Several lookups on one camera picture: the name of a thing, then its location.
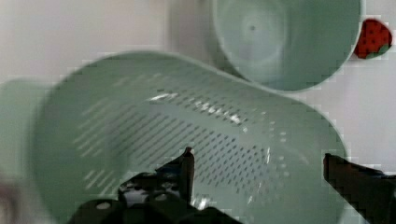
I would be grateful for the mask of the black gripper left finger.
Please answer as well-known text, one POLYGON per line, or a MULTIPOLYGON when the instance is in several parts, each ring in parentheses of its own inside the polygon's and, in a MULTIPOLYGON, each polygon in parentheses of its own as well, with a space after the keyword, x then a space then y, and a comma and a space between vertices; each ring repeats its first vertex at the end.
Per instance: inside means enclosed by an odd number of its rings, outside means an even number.
POLYGON ((154 172, 139 173, 120 184, 118 199, 127 205, 143 203, 151 193, 169 192, 183 201, 191 201, 195 158, 192 148, 154 172))

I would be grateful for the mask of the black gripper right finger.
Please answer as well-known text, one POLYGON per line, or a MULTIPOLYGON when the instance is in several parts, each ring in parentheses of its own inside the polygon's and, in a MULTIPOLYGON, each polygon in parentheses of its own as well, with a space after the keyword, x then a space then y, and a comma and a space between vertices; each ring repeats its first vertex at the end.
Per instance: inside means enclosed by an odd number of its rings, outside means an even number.
POLYGON ((396 223, 396 177, 326 153, 324 179, 369 224, 396 223))

